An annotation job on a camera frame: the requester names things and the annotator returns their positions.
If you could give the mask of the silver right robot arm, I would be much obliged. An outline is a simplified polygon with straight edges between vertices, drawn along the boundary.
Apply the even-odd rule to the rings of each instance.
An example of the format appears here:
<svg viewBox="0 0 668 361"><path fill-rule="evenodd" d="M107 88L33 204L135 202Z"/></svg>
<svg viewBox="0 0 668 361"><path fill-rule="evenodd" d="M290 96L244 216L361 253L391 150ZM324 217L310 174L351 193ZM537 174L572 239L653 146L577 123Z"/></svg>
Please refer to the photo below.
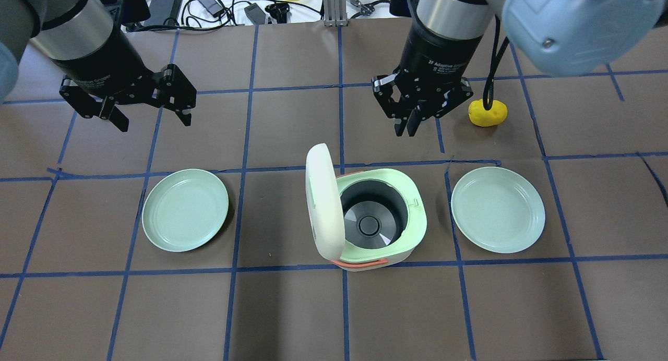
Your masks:
<svg viewBox="0 0 668 361"><path fill-rule="evenodd" d="M666 0L391 0L411 17L399 65L372 80L374 97L398 137L441 118L474 92L464 77L487 26L495 23L480 106L499 110L494 80L514 45L544 74L571 77L618 59L650 30L666 26Z"/></svg>

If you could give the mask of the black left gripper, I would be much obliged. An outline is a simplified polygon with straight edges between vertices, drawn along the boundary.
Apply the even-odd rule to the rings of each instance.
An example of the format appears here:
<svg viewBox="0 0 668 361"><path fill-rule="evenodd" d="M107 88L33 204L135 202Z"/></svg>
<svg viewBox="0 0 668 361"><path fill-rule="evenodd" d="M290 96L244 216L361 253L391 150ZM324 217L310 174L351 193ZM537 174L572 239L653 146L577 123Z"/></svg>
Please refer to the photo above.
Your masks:
<svg viewBox="0 0 668 361"><path fill-rule="evenodd" d="M121 132L129 119L117 108L126 104L148 104L175 112L181 123L192 124L196 88L173 63L152 71L121 31L113 31L96 51L69 60L53 62L71 81L61 83L60 95L84 118L104 116Z"/></svg>

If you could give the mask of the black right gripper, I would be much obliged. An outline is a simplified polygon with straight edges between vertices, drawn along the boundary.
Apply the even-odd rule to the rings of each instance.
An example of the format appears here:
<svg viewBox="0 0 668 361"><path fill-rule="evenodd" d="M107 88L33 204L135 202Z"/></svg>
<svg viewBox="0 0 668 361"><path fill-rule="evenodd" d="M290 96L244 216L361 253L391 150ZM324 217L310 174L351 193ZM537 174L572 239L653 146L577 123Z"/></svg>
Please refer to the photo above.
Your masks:
<svg viewBox="0 0 668 361"><path fill-rule="evenodd" d="M401 137L414 137L429 117L440 118L474 92L464 72L474 55L474 39L437 35L412 25L399 60L389 75L373 78L374 97Z"/></svg>

